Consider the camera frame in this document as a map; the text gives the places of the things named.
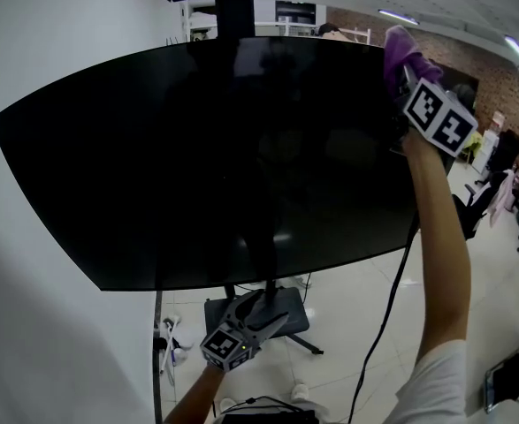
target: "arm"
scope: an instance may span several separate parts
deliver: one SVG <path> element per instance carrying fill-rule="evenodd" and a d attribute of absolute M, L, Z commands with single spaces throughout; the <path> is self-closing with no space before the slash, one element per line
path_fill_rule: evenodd
<path fill-rule="evenodd" d="M 435 347 L 466 338 L 471 273 L 468 248 L 436 148 L 414 129 L 403 148 L 422 231 L 426 319 L 418 362 Z"/>
<path fill-rule="evenodd" d="M 225 373 L 220 369 L 207 366 L 200 378 L 172 409 L 164 420 L 166 424 L 203 424 Z"/>

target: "white floor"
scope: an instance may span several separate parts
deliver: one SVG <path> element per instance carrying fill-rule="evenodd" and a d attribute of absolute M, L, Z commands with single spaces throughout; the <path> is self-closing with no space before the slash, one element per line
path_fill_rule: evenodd
<path fill-rule="evenodd" d="M 456 164 L 449 175 L 454 193 L 464 201 L 465 184 L 477 174 Z M 519 229 L 515 217 L 504 212 L 494 228 L 486 217 L 468 242 L 472 264 L 472 297 L 469 318 L 468 408 L 475 412 L 485 370 L 519 347 Z M 245 400 L 261 395 L 288 395 L 297 381 L 310 387 L 310 398 L 344 420 L 362 368 L 363 359 L 377 335 L 391 282 L 401 252 L 386 254 L 312 275 L 306 301 L 310 330 L 301 337 L 318 345 L 315 356 L 286 338 L 268 341 L 254 360 L 231 372 L 217 399 Z M 396 403 L 395 393 L 407 381 L 415 361 L 424 322 L 420 234 L 408 258 L 385 333 L 370 361 L 365 384 L 357 401 L 356 424 L 382 422 Z M 181 326 L 192 329 L 200 342 L 205 335 L 203 303 L 223 298 L 223 289 L 164 292 L 163 316 L 180 314 Z M 175 368 L 176 386 L 162 376 L 164 416 L 198 378 L 205 366 L 195 347 L 188 360 Z M 519 405 L 503 404 L 487 416 L 479 411 L 469 423 L 519 423 Z"/>

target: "monitor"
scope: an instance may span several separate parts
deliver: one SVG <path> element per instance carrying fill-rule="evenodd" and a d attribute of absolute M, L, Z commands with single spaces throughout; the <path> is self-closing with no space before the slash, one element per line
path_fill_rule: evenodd
<path fill-rule="evenodd" d="M 190 42 L 76 72 L 0 113 L 34 211 L 107 291 L 242 284 L 404 247 L 379 47 Z"/>

